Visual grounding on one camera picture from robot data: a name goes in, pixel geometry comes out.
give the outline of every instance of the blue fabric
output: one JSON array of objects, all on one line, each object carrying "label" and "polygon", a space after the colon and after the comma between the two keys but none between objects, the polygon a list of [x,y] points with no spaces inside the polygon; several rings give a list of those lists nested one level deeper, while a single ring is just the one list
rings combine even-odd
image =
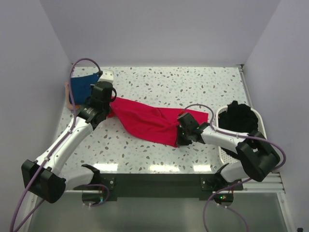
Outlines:
[{"label": "blue fabric", "polygon": [[71,87],[75,104],[81,105],[91,94],[91,84],[95,84],[99,79],[98,73],[89,76],[75,77],[71,79]]}]

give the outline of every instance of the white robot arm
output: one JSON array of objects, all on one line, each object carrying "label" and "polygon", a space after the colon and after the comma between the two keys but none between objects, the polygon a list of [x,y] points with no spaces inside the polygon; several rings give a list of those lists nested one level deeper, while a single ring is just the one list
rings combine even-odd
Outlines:
[{"label": "white robot arm", "polygon": [[[39,166],[46,161],[42,171],[37,179],[29,188],[29,191],[47,200],[50,203],[56,202],[66,190],[73,189],[80,185],[99,184],[99,170],[90,166],[82,165],[79,169],[70,175],[61,178],[61,170],[76,149],[80,142],[87,137],[97,125],[106,119],[110,113],[110,102],[112,92],[116,91],[109,82],[99,81],[92,89],[92,94],[82,105],[77,114],[75,127],[71,131],[73,119],[63,133],[70,132],[70,135],[54,151],[50,158],[47,154],[50,149],[58,143],[58,138],[51,147],[39,156],[34,162],[27,160],[22,165],[22,174],[25,186],[28,185]],[[216,128],[212,128],[209,123],[198,124],[189,113],[184,113],[178,117],[180,125],[178,133],[181,139],[186,140],[187,144],[200,142],[203,144],[217,145],[226,148],[239,156],[239,161],[233,164],[226,164],[221,167],[212,178],[213,190],[218,190],[228,186],[230,183],[250,177],[256,181],[262,181],[269,172],[271,172],[280,161],[279,155],[270,144],[261,141],[252,141],[249,139],[233,137],[219,133]],[[247,136],[247,133],[239,133],[239,136]],[[253,137],[261,137],[262,134],[254,131],[250,134]]]}]

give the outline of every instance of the terrazzo surface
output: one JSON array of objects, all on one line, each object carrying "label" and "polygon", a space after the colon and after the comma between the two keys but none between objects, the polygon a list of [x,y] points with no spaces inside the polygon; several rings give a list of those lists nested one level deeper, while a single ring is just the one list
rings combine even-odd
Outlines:
[{"label": "terrazzo surface", "polygon": [[[233,100],[247,103],[238,68],[210,67],[102,67],[114,72],[114,87],[122,98],[154,107],[183,108],[192,103],[214,112]],[[97,72],[77,67],[74,77]],[[201,107],[193,110],[208,112]],[[64,106],[57,136],[72,118]],[[63,173],[90,164],[106,173],[215,173],[221,166],[217,146],[194,143],[174,148],[138,139],[116,118],[103,121],[76,148]]]}]

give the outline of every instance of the white wall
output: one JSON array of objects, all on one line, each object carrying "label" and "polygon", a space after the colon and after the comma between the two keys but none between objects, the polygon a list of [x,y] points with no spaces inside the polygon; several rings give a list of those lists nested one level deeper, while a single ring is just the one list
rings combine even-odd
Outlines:
[{"label": "white wall", "polygon": [[40,0],[71,62],[235,65],[280,0]]},{"label": "white wall", "polygon": [[23,180],[21,165],[51,143],[69,60],[38,0],[0,7],[0,230],[9,231]]},{"label": "white wall", "polygon": [[281,174],[297,227],[309,230],[309,1],[281,0],[245,64],[253,106],[287,153]]}]

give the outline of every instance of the laundry basket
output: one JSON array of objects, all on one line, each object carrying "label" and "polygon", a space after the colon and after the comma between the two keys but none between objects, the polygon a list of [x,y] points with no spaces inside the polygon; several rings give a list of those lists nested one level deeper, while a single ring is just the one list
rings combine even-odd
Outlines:
[{"label": "laundry basket", "polygon": [[[264,124],[263,124],[263,120],[262,120],[262,117],[261,115],[254,109],[251,108],[251,110],[255,113],[255,115],[257,116],[258,118],[258,131],[261,132],[264,137],[266,138],[266,133],[265,133],[265,128],[264,128]],[[216,122],[217,122],[217,126],[219,126],[219,114],[224,112],[224,111],[227,111],[227,105],[219,108],[217,110],[217,113],[216,113]],[[219,157],[220,157],[220,160],[223,164],[227,164],[227,163],[235,163],[238,161],[238,159],[235,159],[231,156],[229,156],[225,151],[222,150],[221,147],[219,147]]]}]

